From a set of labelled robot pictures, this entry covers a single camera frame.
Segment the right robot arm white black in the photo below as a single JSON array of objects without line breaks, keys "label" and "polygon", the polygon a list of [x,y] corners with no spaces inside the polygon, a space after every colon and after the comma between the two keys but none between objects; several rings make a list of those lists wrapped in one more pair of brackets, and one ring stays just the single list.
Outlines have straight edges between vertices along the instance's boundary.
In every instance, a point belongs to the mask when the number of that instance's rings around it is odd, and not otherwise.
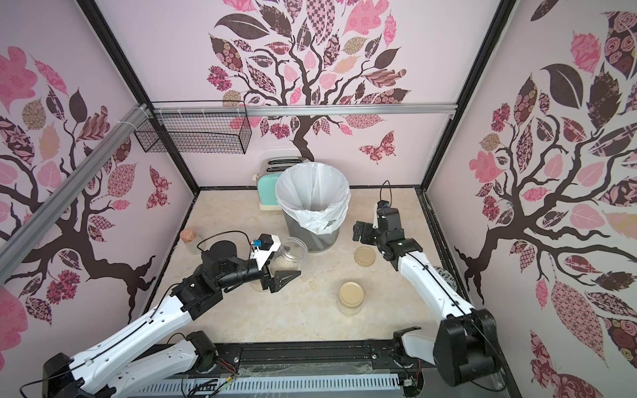
[{"label": "right robot arm white black", "polygon": [[449,386],[459,386],[499,373],[497,325],[486,309],[477,310],[459,295],[428,260],[416,240],[407,238],[399,211],[380,200],[373,223],[357,222],[353,240],[374,245],[416,290],[438,322],[434,338],[419,328],[399,335],[406,356],[436,367]]}]

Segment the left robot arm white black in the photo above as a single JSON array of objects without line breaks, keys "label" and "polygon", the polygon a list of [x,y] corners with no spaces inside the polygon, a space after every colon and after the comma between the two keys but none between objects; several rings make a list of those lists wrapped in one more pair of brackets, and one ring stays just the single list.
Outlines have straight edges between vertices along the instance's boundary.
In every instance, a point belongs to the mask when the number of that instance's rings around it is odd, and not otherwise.
[{"label": "left robot arm white black", "polygon": [[270,271],[269,263],[280,249],[277,236],[262,235],[249,247],[249,258],[242,260],[233,242],[214,243],[202,252],[202,263],[193,274],[171,287],[149,312],[92,348],[47,360],[38,382],[42,396],[126,397],[178,373],[212,371],[219,353],[203,331],[157,353],[147,351],[246,283],[257,281],[276,293],[300,276],[300,270]]}]

